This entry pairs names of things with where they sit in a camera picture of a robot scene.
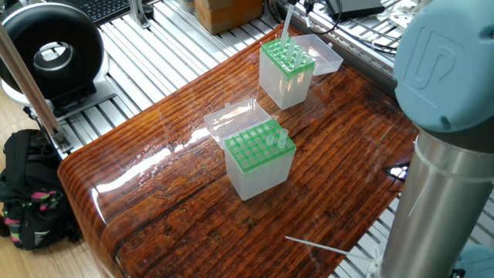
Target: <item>keyboard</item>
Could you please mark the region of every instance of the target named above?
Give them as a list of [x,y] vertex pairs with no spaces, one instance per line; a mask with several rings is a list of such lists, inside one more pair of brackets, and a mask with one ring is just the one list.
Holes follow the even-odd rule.
[[128,0],[88,0],[79,8],[96,25],[101,25],[130,11]]

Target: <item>robot logo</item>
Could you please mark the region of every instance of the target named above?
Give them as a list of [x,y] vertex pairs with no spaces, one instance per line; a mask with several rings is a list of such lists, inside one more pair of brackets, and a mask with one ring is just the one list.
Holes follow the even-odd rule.
[[[422,28],[412,49],[404,81],[415,91],[437,91],[447,76],[455,75],[455,61],[463,50],[457,42],[429,28]],[[435,102],[431,101],[430,94],[422,96],[431,103]]]

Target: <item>wooden table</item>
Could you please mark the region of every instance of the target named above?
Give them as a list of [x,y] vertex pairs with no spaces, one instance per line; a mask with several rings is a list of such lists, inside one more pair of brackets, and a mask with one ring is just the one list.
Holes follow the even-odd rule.
[[[290,30],[292,35],[298,33]],[[416,130],[378,86],[343,64],[280,110],[259,86],[259,48],[71,154],[59,168],[95,259],[117,277],[323,277],[396,196],[382,168],[411,156]],[[256,98],[289,130],[288,181],[242,202],[203,116]]]

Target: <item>black backpack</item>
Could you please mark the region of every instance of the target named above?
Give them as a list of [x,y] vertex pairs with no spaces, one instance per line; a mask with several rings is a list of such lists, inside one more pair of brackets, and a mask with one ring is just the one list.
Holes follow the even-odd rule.
[[0,202],[14,245],[32,250],[66,236],[78,241],[80,230],[56,173],[59,159],[41,131],[12,134],[4,153]]

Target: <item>wooden floor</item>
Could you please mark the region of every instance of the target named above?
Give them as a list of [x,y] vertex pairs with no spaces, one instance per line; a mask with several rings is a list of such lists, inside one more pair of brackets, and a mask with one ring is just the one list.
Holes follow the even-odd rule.
[[[12,102],[0,89],[0,149],[12,132],[38,129],[22,106]],[[0,151],[0,171],[5,168],[5,155]],[[0,203],[0,214],[3,204]],[[25,251],[14,247],[10,238],[0,238],[1,278],[98,278],[101,277],[88,245],[67,240],[49,248]]]

